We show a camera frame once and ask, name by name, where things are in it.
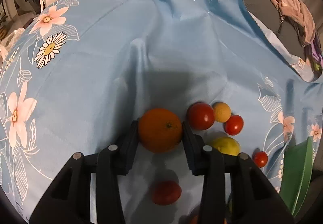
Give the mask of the red tomato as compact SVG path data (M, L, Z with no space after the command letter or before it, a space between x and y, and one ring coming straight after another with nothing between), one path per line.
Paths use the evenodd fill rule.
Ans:
M167 206L175 203L182 194L182 188L175 181L157 182L151 193L152 202L156 205Z
M197 102L187 109L186 120L194 130L209 129L215 122L213 108L204 102Z
M268 163L268 155L265 151L256 152L253 155L253 161L259 168L263 168Z
M241 116L234 114L224 124L224 131L231 136L238 135L244 127L244 120Z

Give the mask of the yellow-green lemon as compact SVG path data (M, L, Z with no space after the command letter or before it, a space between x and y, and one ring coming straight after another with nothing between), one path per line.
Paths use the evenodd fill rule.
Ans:
M240 144L229 136L222 136L211 140L209 145L223 154L237 156L240 153Z

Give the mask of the small yellow-orange fruit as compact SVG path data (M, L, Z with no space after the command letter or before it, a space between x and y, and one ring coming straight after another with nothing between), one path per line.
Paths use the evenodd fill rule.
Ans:
M217 102L213 105L214 118L216 122L225 123L231 117L231 108L224 102Z

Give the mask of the small orange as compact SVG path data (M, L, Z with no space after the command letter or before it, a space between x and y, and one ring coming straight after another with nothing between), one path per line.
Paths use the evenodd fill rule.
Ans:
M156 154L165 153L180 144L182 123L167 109L151 109L139 119L138 134L144 148Z

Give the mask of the green plastic bowl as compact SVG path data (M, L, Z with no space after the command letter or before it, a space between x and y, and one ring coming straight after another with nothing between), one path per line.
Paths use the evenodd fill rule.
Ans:
M288 147L284 158L284 172L280 197L296 216L305 200L313 168L313 142L308 137L300 144Z

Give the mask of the light blue floral cloth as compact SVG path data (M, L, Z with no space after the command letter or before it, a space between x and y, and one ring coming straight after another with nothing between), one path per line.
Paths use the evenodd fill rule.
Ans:
M1 67L1 188L28 222L75 152L111 144L161 107L227 103L244 118L245 152L269 155L280 189L284 151L313 139L320 158L322 78L278 39L269 0L59 0Z

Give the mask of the pile of clothes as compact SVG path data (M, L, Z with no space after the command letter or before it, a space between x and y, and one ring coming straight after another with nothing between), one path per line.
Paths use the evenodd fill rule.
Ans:
M297 32L298 40L304 49L305 60L299 60L297 66L311 67L316 77L322 74L322 50L316 25L310 10L302 0L270 0L277 9L280 21L288 20Z

